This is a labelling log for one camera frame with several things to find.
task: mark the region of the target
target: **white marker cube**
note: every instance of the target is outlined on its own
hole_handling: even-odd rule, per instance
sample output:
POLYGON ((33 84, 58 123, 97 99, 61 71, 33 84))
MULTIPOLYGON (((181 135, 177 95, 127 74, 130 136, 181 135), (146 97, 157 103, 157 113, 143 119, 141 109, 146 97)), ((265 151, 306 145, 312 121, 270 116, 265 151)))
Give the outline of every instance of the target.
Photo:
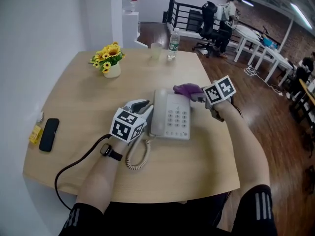
POLYGON ((145 120, 119 108, 113 118, 110 134, 127 143, 141 134, 145 120))
POLYGON ((236 93, 229 76, 214 82, 210 86, 203 89, 210 105, 222 102, 236 93))

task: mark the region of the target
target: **desk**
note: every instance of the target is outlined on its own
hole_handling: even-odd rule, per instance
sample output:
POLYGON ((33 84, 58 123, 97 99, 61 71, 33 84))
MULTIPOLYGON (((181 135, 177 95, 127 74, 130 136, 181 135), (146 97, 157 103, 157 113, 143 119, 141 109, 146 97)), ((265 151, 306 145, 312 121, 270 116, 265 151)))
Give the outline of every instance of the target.
POLYGON ((282 66, 284 66, 287 69, 285 76, 283 77, 283 79, 278 84, 278 86, 281 86, 282 83, 287 78, 287 76, 289 75, 290 69, 293 69, 293 68, 289 64, 289 62, 286 61, 285 58, 280 53, 276 52, 275 50, 270 49, 269 47, 265 47, 264 51, 262 52, 262 55, 261 55, 260 59, 258 60, 256 66, 255 66, 256 70, 259 68, 262 60, 264 59, 264 56, 265 56, 266 52, 268 52, 272 57, 274 57, 275 62, 274 62, 274 65, 272 66, 272 68, 269 70, 269 74, 266 77, 265 82, 267 82, 270 79, 271 75, 274 73, 274 71, 276 70, 277 66, 279 64, 281 64, 282 66))
POLYGON ((304 81, 302 81, 301 79, 299 80, 300 83, 301 83, 301 86, 304 90, 304 92, 301 92, 299 94, 299 96, 295 99, 294 103, 292 105, 290 105, 289 109, 292 113, 292 116, 293 118, 298 122, 300 123, 305 117, 307 117, 310 113, 310 111, 312 111, 315 107, 315 98, 314 98, 314 95, 312 93, 310 93, 308 90, 307 90, 307 85, 305 84, 304 81), (311 104, 310 104, 310 108, 308 110, 306 109, 303 109, 303 106, 306 102, 310 101, 311 104), (299 116, 298 114, 298 111, 302 109, 303 111, 303 114, 302 116, 299 116))
MULTIPOLYGON (((42 152, 29 144, 24 175, 50 187, 59 170, 79 159, 102 135, 109 132, 114 113, 126 102, 154 97, 154 90, 182 83, 210 84, 195 53, 178 52, 167 61, 150 60, 150 49, 124 49, 122 73, 115 79, 88 64, 93 52, 79 52, 49 95, 45 119, 59 118, 53 150, 42 152)), ((152 143, 148 164, 131 171, 119 165, 112 201, 161 203, 207 197, 240 187, 233 147, 225 122, 211 117, 204 104, 192 103, 189 141, 158 139, 152 143)), ((80 164, 59 178, 59 189, 77 194, 88 172, 101 156, 100 143, 80 164)), ((140 143, 134 163, 144 150, 140 143)))
POLYGON ((255 48, 253 50, 251 59, 247 63, 247 65, 250 65, 252 63, 253 59, 255 58, 259 47, 260 46, 263 47, 263 45, 260 43, 257 34, 255 34, 255 32, 253 32, 248 27, 242 26, 242 25, 237 25, 236 28, 235 28, 235 31, 237 33, 239 33, 242 37, 241 37, 240 42, 239 42, 239 44, 238 44, 238 46, 236 48, 237 55, 236 55, 236 57, 234 59, 234 62, 237 62, 237 60, 240 57, 240 54, 241 54, 245 44, 246 44, 246 41, 249 41, 249 42, 252 42, 252 43, 255 44, 255 48))

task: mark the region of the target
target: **dark brown hardwood floor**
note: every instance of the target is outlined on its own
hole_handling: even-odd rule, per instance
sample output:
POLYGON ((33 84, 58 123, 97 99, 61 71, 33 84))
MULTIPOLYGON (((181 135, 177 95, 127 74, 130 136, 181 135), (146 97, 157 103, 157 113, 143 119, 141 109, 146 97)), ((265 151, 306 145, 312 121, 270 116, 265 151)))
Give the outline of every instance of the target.
MULTIPOLYGON (((159 42, 168 48, 169 32, 165 24, 141 23, 138 41, 148 45, 159 42)), ((192 52, 197 40, 181 37, 180 51, 192 52)), ((285 96, 278 96, 257 77, 246 75, 250 55, 242 53, 234 63, 235 52, 227 48, 228 59, 211 55, 208 59, 202 54, 198 57, 211 81, 229 75, 237 90, 235 104, 241 109, 251 131, 261 143, 270 168, 273 212, 280 236, 315 235, 315 194, 305 191, 307 176, 305 169, 314 164, 315 156, 309 159, 309 152, 302 146, 303 124, 297 124, 290 115, 285 96)), ((269 63, 264 61, 259 75, 265 78, 269 63)), ((276 71, 269 82, 276 84, 276 71)), ((240 201, 238 190, 232 192, 226 203, 219 227, 231 231, 240 201)))

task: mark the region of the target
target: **ceiling light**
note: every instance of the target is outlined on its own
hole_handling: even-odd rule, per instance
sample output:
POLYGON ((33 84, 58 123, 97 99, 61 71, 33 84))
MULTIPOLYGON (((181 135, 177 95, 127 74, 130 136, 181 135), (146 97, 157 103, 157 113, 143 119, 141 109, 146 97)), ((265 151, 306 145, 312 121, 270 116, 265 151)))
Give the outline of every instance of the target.
POLYGON ((293 7, 293 9, 300 15, 300 17, 303 19, 304 23, 312 29, 311 24, 309 23, 309 21, 306 19, 306 17, 303 15, 303 13, 300 11, 300 9, 295 5, 291 3, 291 6, 293 7))
POLYGON ((246 3, 247 5, 254 7, 253 3, 251 0, 242 0, 243 3, 246 3))

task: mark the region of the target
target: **telephone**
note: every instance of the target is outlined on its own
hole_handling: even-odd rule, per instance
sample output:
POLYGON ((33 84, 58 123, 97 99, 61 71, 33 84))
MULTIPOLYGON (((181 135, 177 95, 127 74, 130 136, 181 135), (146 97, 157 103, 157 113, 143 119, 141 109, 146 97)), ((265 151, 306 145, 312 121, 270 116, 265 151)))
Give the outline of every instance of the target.
POLYGON ((189 140, 190 99, 173 90, 155 90, 150 136, 189 140))

